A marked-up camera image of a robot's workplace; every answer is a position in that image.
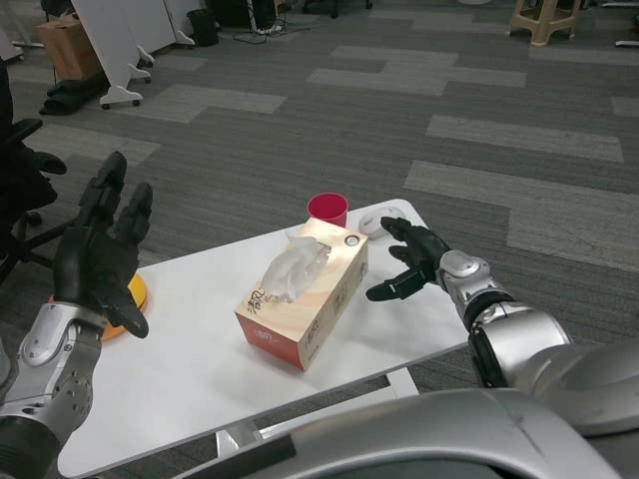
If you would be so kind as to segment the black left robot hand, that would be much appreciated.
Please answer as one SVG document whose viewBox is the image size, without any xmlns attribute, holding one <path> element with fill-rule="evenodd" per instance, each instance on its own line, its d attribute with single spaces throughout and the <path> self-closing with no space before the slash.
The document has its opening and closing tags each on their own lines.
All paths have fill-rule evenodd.
<svg viewBox="0 0 639 479">
<path fill-rule="evenodd" d="M 86 307 L 144 338 L 149 325 L 129 291 L 139 265 L 139 246 L 150 228 L 153 190 L 138 184 L 119 207 L 127 160 L 114 152 L 86 187 L 79 212 L 65 228 L 53 263 L 58 301 Z"/>
</svg>

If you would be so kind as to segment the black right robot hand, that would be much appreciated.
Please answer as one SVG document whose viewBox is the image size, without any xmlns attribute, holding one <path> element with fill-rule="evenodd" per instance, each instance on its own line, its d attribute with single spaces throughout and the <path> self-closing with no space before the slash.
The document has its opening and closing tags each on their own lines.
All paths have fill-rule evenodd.
<svg viewBox="0 0 639 479">
<path fill-rule="evenodd" d="M 430 229 L 402 218 L 382 217 L 380 225 L 395 240 L 403 242 L 390 246 L 388 252 L 407 270 L 368 289 L 366 298 L 373 302 L 406 299 L 434 282 L 440 260 L 450 247 Z"/>
</svg>

